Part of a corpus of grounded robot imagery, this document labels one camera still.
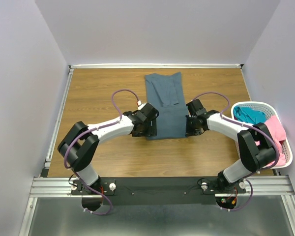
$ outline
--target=wooden tabletop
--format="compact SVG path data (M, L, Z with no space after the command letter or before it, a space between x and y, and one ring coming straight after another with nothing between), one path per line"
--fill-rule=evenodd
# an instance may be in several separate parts
M185 101L197 94L218 91L232 104L248 101L249 96L240 69L232 68L140 68L75 69L62 115L48 177L69 177L57 146L78 121L96 124L118 116L111 95L118 89L131 89L146 101L144 76L151 73L182 73ZM128 92L115 96L121 111L134 111L135 97ZM201 102L207 110L223 110L227 102L218 95L205 95ZM183 139L147 141L131 135L117 137L100 145L92 165L103 177L181 177L216 176L238 160L232 139L214 131Z

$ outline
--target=teal cloth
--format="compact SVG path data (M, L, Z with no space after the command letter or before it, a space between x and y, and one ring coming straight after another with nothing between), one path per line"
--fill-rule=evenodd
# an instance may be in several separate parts
M234 107L234 117L242 122L250 124L264 123L266 115L263 112L252 110L250 107Z

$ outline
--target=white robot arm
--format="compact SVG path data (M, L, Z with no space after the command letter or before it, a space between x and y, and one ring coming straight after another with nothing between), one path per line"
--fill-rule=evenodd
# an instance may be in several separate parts
M88 186L96 185L100 178L90 162L97 146L122 135L155 136L158 115L159 112L151 104L146 103L140 105L134 112L125 112L122 116L103 123L85 125L81 121L77 122L58 146L58 151L63 157L68 152L66 162ZM69 148L82 133L86 133L80 138L84 140L83 144L76 142L72 148Z
M267 166L276 159L276 150L267 126L263 123L254 125L254 129L238 125L238 121L224 118L217 111L206 111L199 99L186 104L190 115L187 118L186 135L201 135L206 130L222 133L238 142L240 159L227 169L221 171L214 188L223 191L236 184L240 179Z

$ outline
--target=white laundry basket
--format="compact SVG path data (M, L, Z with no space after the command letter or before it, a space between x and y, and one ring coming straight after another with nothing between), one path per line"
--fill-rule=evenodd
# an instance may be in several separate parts
M270 106L270 105L268 105L268 104L266 104L264 102L238 102L238 103L235 103L232 106L232 110L231 110L233 119L234 119L234 107L236 107L236 106L250 107L252 110L260 111L260 112L265 113L265 116L266 116L267 119L269 119L271 116L277 116L277 118L280 120L280 118L277 115L277 112L275 111L275 109L272 106ZM240 156L239 148L238 148L238 142L235 142L235 144L236 144L238 156ZM287 167L287 166L289 166L291 164L291 162L293 160L293 154L292 154L292 151L291 151L289 141L287 139L282 144L282 153L285 155L286 164L284 166L275 166L272 169L284 168L284 167Z

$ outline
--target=pink towel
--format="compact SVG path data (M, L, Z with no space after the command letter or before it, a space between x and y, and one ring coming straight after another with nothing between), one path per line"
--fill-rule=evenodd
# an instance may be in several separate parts
M270 119L265 122L265 124L269 129L269 132L280 152L279 161L275 166L284 166L286 164L286 160L285 155L282 153L282 145L280 142L286 140L286 132L276 116L271 116Z

